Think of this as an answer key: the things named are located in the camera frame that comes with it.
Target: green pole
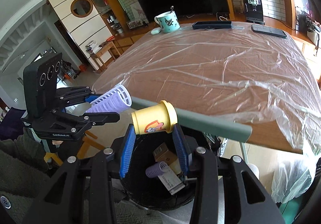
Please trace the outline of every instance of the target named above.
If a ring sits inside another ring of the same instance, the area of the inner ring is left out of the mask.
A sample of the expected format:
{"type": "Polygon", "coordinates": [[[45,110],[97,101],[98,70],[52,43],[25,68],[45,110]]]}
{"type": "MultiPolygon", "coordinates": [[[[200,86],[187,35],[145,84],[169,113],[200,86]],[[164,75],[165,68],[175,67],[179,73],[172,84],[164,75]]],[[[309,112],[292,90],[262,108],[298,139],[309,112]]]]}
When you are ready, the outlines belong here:
{"type": "MultiPolygon", "coordinates": [[[[132,96],[131,107],[133,109],[139,110],[154,105],[157,105],[157,103],[132,96]]],[[[252,133],[252,127],[249,125],[234,123],[179,108],[175,108],[175,110],[180,125],[200,132],[217,135],[238,142],[246,142],[252,133]]]]}

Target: cardboard box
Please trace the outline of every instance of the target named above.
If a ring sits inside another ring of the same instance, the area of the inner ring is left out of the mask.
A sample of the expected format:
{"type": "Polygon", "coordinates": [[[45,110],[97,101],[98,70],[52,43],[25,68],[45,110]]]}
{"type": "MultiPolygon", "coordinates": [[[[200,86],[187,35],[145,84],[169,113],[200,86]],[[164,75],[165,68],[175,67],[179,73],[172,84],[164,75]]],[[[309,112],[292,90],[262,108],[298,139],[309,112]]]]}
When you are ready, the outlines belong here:
{"type": "Polygon", "coordinates": [[[165,162],[167,165],[175,172],[175,174],[181,173],[181,168],[179,166],[179,161],[177,155],[168,150],[166,143],[162,143],[153,152],[156,162],[165,162]]]}
{"type": "Polygon", "coordinates": [[[176,192],[180,191],[185,187],[185,184],[176,176],[169,166],[164,168],[165,173],[159,175],[158,178],[166,189],[170,192],[171,195],[174,195],[176,192]]]}

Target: camera lens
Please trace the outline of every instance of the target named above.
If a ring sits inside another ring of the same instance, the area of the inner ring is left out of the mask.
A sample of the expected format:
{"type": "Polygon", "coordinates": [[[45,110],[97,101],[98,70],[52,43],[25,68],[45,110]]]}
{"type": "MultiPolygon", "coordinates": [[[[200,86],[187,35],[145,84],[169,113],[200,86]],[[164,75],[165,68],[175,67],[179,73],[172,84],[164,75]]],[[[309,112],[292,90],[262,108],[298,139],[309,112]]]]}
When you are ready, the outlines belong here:
{"type": "Polygon", "coordinates": [[[48,72],[47,72],[47,78],[48,80],[50,80],[52,78],[54,74],[54,66],[51,66],[49,69],[48,69],[48,72]]]}
{"type": "Polygon", "coordinates": [[[45,74],[45,73],[43,73],[43,74],[41,75],[41,77],[40,77],[40,81],[39,81],[40,86],[43,86],[43,85],[44,85],[44,83],[45,83],[45,81],[46,81],[46,74],[45,74]]]}
{"type": "Polygon", "coordinates": [[[55,67],[55,71],[56,71],[56,72],[58,72],[59,67],[60,67],[60,62],[58,61],[57,64],[56,64],[56,67],[55,67]]]}

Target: cartoon sticker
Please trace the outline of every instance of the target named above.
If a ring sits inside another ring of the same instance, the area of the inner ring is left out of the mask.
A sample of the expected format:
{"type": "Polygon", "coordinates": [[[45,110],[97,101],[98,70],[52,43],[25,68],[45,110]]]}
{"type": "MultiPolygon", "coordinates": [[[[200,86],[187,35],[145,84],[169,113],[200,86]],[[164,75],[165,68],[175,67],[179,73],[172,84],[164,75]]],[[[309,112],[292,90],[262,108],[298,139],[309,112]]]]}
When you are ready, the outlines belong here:
{"type": "Polygon", "coordinates": [[[171,26],[171,25],[173,25],[173,20],[172,20],[172,19],[167,20],[167,19],[165,18],[165,23],[166,23],[167,26],[171,26]]]}
{"type": "Polygon", "coordinates": [[[150,133],[155,133],[155,132],[160,132],[165,129],[162,129],[164,126],[164,123],[159,123],[158,120],[151,122],[145,127],[145,133],[150,134],[150,133]]]}

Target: black case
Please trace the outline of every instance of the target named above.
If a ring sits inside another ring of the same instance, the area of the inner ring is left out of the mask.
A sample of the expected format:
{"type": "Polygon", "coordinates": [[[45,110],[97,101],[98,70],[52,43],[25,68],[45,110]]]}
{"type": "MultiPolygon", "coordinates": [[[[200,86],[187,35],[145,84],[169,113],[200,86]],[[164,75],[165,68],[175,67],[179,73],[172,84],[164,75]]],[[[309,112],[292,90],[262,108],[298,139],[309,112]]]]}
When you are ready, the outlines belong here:
{"type": "Polygon", "coordinates": [[[28,83],[23,88],[29,118],[41,117],[45,108],[53,105],[61,58],[62,53],[47,53],[24,69],[23,80],[28,83]]]}
{"type": "Polygon", "coordinates": [[[232,28],[232,21],[198,21],[192,27],[193,29],[232,28]]]}

